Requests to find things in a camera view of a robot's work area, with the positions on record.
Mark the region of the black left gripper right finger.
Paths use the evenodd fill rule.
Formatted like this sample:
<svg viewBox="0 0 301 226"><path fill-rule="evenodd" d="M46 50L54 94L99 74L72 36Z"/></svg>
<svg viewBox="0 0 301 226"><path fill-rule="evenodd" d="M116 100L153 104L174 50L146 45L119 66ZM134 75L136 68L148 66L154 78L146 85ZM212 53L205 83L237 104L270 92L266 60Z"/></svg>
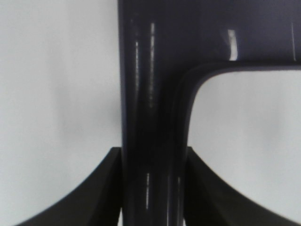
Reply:
<svg viewBox="0 0 301 226"><path fill-rule="evenodd" d="M251 201L217 176L187 149L184 219L188 226L295 226Z"/></svg>

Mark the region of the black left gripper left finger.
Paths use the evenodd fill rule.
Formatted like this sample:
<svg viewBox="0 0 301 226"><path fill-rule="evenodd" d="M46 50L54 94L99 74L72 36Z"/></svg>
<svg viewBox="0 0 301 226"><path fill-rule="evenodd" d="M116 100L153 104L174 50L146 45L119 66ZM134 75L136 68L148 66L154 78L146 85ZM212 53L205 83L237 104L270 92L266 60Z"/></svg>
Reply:
<svg viewBox="0 0 301 226"><path fill-rule="evenodd" d="M23 226L116 226L122 205L121 149L113 147L66 197Z"/></svg>

